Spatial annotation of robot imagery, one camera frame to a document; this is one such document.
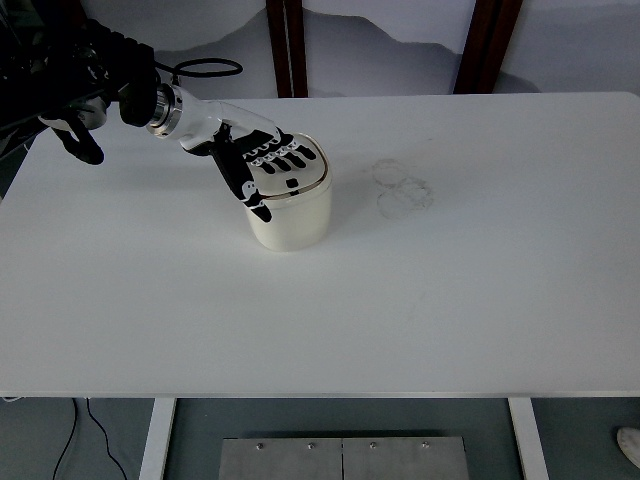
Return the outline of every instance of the shoe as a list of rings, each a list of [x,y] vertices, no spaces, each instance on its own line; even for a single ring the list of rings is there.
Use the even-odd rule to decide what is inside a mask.
[[[637,428],[622,427],[618,430],[618,445],[622,453],[640,468],[640,430]]]

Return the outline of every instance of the table leg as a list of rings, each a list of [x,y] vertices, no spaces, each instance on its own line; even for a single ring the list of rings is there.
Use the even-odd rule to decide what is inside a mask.
[[[153,403],[139,480],[162,480],[175,407],[175,398],[156,398]]]
[[[509,398],[509,409],[524,479],[549,480],[531,399]]]

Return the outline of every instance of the wall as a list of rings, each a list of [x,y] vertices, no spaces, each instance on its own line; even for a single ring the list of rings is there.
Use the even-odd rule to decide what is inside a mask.
[[[525,0],[502,68],[543,92],[638,95],[639,47],[640,0]]]

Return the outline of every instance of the tabletop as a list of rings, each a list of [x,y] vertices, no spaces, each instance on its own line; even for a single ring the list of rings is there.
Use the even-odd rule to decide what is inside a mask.
[[[110,111],[0,205],[5,396],[640,393],[640,100],[239,100],[313,136],[329,232],[253,237],[212,159]]]

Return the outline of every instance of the metal box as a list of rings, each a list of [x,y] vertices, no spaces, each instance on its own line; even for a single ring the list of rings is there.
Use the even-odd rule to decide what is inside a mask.
[[[461,437],[225,439],[220,480],[469,480]]]

